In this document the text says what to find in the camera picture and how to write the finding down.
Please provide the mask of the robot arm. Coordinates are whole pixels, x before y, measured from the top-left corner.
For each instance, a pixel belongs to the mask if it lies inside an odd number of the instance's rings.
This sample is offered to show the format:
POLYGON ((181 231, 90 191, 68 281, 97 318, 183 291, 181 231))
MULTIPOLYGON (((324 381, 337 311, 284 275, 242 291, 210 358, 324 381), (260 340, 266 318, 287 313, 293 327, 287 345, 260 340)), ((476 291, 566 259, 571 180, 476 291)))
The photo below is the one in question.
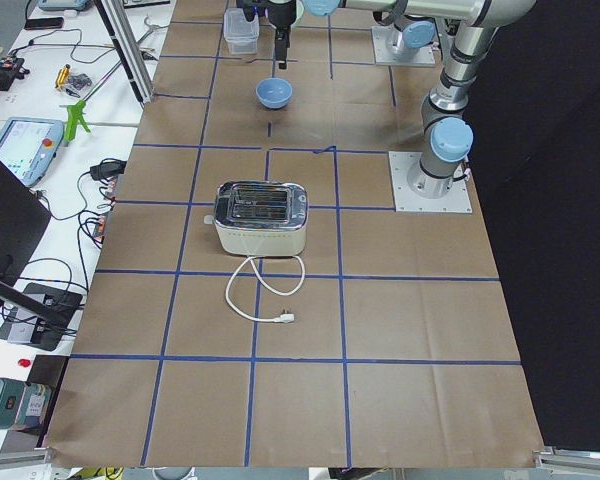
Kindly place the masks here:
POLYGON ((433 43, 437 28, 433 17, 388 14, 375 16, 378 25, 389 27, 386 45, 394 54, 417 50, 433 43))
POLYGON ((371 11, 380 26, 404 27, 408 17, 457 20, 459 27, 443 49, 443 69, 421 107, 426 146, 410 168, 407 182, 428 199, 445 196, 454 172, 471 149, 473 132, 462 119, 468 91, 476 80, 497 30, 525 16, 533 1, 305 1, 306 11, 329 16, 338 8, 371 11))

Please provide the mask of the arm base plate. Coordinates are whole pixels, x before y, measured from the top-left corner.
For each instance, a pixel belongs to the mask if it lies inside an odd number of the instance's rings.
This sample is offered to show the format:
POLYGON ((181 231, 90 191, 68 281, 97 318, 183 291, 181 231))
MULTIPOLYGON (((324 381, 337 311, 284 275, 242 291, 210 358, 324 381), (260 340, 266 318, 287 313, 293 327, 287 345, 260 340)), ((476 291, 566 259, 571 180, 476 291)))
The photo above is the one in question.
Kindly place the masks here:
POLYGON ((436 179, 421 170, 421 152, 389 151, 389 170, 398 213, 471 214, 473 208, 467 180, 459 179, 460 166, 446 179, 436 179))
POLYGON ((435 58, 431 44, 417 50, 408 50, 402 54, 391 53, 386 45, 389 27, 374 26, 372 41, 374 58, 377 65, 433 67, 435 58))

